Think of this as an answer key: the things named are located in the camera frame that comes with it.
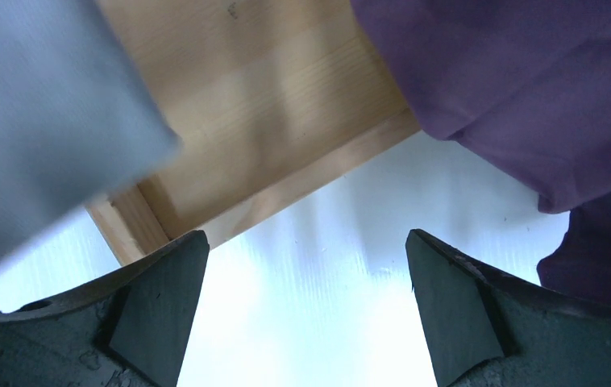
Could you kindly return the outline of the white skirt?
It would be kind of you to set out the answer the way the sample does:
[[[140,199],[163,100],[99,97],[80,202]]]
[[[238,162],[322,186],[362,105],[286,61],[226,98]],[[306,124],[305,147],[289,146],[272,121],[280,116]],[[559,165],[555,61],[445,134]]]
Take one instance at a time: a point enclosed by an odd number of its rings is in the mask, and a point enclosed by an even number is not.
[[[0,262],[178,136],[94,1],[0,1]]]

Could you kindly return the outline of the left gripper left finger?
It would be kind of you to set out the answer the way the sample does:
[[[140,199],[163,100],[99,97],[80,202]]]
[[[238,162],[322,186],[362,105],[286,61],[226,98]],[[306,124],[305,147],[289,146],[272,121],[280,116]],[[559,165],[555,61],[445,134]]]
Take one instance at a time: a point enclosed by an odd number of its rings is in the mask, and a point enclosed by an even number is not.
[[[210,245],[191,231],[74,289],[0,312],[0,386],[174,386]]]

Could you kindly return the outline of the purple garment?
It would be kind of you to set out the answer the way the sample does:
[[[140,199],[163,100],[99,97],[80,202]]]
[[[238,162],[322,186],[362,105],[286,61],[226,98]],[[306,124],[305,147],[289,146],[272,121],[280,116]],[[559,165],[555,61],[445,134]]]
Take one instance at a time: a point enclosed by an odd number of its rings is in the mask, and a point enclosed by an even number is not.
[[[541,284],[611,306],[611,1],[354,1],[420,126],[569,213]]]

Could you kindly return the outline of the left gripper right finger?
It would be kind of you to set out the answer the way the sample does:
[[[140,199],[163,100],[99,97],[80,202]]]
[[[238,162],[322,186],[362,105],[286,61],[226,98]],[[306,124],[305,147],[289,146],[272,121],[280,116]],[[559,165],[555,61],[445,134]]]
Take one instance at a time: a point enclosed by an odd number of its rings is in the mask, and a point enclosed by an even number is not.
[[[440,386],[611,386],[611,307],[568,297],[412,230],[405,249]]]

